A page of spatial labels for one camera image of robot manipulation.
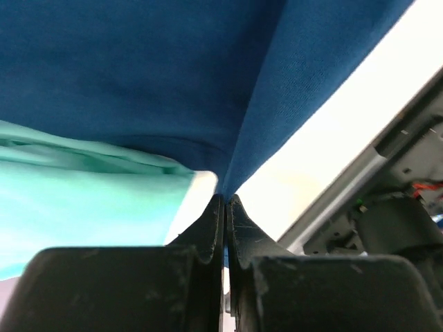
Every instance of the mint green cloth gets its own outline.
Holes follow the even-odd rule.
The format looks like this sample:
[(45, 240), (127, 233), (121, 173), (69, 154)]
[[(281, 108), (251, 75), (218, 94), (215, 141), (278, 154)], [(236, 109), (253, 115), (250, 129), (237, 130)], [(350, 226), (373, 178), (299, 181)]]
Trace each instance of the mint green cloth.
[(0, 121), (0, 279), (51, 246), (163, 244), (194, 172)]

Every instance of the black plastic bracket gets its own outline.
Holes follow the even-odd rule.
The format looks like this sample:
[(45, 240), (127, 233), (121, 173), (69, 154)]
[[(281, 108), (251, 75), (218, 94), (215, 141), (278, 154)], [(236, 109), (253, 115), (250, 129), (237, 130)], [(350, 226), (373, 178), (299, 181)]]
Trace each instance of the black plastic bracket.
[(0, 332), (220, 331), (224, 240), (237, 332), (443, 331), (429, 289), (404, 258), (296, 257), (248, 218), (237, 196), (225, 205), (216, 195), (166, 247), (39, 253)]

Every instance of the black plastic part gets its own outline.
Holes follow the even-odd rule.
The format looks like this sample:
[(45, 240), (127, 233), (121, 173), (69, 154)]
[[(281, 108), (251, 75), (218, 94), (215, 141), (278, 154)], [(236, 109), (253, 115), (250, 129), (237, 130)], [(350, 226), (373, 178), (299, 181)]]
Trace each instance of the black plastic part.
[(306, 255), (359, 255), (363, 244), (346, 216), (329, 220), (303, 247)]
[(401, 257), (261, 258), (246, 280), (239, 331), (442, 331), (422, 278)]
[(429, 292), (439, 285), (422, 277), (438, 280), (436, 252), (434, 260), (405, 253), (422, 275), (396, 256), (296, 257), (248, 218), (238, 197), (224, 206), (219, 196), (163, 248), (39, 253), (0, 331), (220, 331), (224, 222), (237, 332), (443, 331)]
[(164, 248), (54, 248), (28, 265), (1, 332), (220, 331), (224, 208)]
[(396, 254), (420, 272), (435, 305), (443, 309), (443, 234), (416, 199), (374, 202), (356, 221), (369, 254)]
[(443, 331), (423, 278), (405, 259), (296, 257), (226, 207), (237, 331)]
[(243, 271), (254, 257), (290, 256), (289, 251), (277, 244), (244, 211), (237, 195), (226, 206), (226, 228), (229, 252), (230, 314), (239, 315), (238, 300), (245, 287)]
[(356, 222), (356, 228), (370, 254), (443, 246), (443, 235), (435, 222), (419, 201), (409, 197), (374, 203)]

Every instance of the red wire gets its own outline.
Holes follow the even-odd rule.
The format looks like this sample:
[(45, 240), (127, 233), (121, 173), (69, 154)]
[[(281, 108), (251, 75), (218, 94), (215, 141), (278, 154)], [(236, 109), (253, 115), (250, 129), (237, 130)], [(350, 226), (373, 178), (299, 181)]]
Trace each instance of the red wire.
[(439, 190), (440, 188), (443, 188), (443, 183), (433, 183), (433, 184), (427, 184), (427, 183), (413, 183), (413, 188), (416, 189), (413, 193), (413, 197), (416, 199), (418, 196), (420, 196), (420, 192), (422, 190)]

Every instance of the blue cloth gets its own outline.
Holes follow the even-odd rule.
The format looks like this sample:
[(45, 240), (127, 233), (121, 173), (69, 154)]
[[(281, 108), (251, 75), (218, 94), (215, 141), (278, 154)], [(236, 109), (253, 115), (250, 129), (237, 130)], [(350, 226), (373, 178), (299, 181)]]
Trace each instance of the blue cloth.
[(0, 120), (213, 171), (229, 197), (411, 2), (0, 0)]

